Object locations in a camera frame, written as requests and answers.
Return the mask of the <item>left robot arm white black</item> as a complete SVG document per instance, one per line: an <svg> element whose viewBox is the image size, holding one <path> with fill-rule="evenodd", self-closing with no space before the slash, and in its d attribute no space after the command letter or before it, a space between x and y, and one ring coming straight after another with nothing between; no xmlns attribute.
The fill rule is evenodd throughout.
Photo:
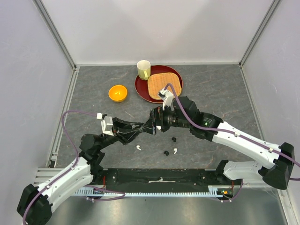
<svg viewBox="0 0 300 225"><path fill-rule="evenodd" d="M58 174L37 186L24 188L17 206L24 225L45 225L57 208L80 188L103 179L100 162L102 149L121 142L128 144L140 133L156 133L152 116L145 122L129 122L97 113L93 117L101 121L102 134L86 134L79 148L75 148L75 159Z"/></svg>

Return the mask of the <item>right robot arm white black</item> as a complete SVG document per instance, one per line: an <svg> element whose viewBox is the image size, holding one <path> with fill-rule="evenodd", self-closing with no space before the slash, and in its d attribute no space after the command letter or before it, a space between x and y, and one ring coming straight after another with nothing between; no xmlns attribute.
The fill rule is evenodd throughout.
<svg viewBox="0 0 300 225"><path fill-rule="evenodd" d="M199 139L222 144L252 159L247 162L222 160L214 176L219 184L240 179L262 180L273 188L285 190L291 181L295 164L291 144L278 145L246 134L213 114L199 111L188 97L180 97L172 107L152 109L150 119L154 130L188 128Z"/></svg>

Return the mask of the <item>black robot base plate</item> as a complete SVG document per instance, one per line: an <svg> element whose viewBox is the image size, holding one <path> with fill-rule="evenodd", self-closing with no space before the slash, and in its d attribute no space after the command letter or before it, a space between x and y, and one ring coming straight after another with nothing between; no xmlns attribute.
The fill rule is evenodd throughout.
<svg viewBox="0 0 300 225"><path fill-rule="evenodd" d="M208 192L208 186L231 186L214 170L109 168L95 175L92 185L127 193Z"/></svg>

